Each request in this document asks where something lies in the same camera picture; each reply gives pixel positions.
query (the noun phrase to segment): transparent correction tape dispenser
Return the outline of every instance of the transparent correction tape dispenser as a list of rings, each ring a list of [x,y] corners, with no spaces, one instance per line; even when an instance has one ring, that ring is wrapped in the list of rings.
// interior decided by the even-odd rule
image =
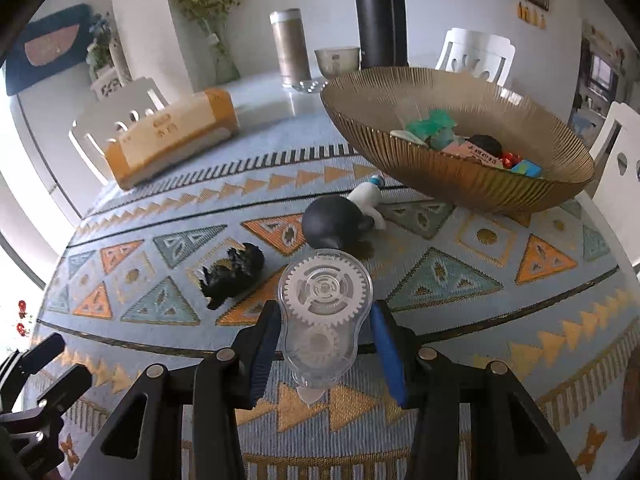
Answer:
[[[298,395],[311,404],[356,359],[360,327],[373,301],[371,277],[350,254],[320,249],[284,270],[278,300],[282,353]]]

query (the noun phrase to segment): bowl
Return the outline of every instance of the bowl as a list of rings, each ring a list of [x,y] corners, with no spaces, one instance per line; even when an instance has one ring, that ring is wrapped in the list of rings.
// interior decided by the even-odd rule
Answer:
[[[320,73],[327,79],[354,72],[360,67],[360,47],[319,48],[314,51]]]
[[[593,159],[558,118],[527,97],[465,73],[379,67],[338,76],[321,93],[342,136],[374,166],[428,196],[493,213],[537,212],[578,194]],[[495,137],[542,168],[538,178],[427,150],[389,134],[444,109],[459,135]]]

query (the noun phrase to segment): black cylinder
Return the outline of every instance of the black cylinder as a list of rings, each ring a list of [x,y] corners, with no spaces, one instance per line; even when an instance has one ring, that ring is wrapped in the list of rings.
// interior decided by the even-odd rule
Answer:
[[[404,0],[356,0],[361,68],[407,66]]]

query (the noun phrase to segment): small gear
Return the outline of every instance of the small gear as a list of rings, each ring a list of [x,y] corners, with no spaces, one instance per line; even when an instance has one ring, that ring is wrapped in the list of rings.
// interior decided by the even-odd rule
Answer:
[[[294,316],[309,324],[337,326],[367,303],[370,278],[363,265],[346,253],[319,252],[283,273],[280,293]]]
[[[314,325],[300,335],[296,353],[305,365],[323,368],[340,354],[338,333],[331,327]]]

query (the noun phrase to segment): table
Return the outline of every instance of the table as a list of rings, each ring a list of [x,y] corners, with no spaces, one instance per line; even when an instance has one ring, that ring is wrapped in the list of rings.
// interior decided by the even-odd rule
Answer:
[[[295,99],[260,104],[271,110],[266,122],[256,120],[259,108],[243,104],[241,123],[242,114],[249,119],[239,137],[146,186],[107,186],[77,229],[34,330],[35,342],[60,332],[67,347],[26,390],[31,406],[74,363],[94,375],[60,434],[67,478],[145,367],[196,364],[255,322],[264,301],[276,298],[284,267],[311,251],[300,219],[312,200],[348,192],[376,173],[317,96],[308,96],[302,114]],[[375,296],[453,361],[505,361],[585,478],[615,478],[638,446],[637,437],[622,438],[621,400],[626,362],[640,343],[640,286],[590,199],[582,194],[542,213],[506,217],[431,200],[390,178],[383,195],[387,229],[353,248]],[[243,242],[265,254],[261,283],[207,310],[200,267]],[[284,362],[274,362],[264,399],[237,412],[250,478],[403,478],[416,413],[389,396],[370,343],[365,325],[353,368],[312,406],[295,393]],[[190,439],[186,409],[184,478],[193,473]]]

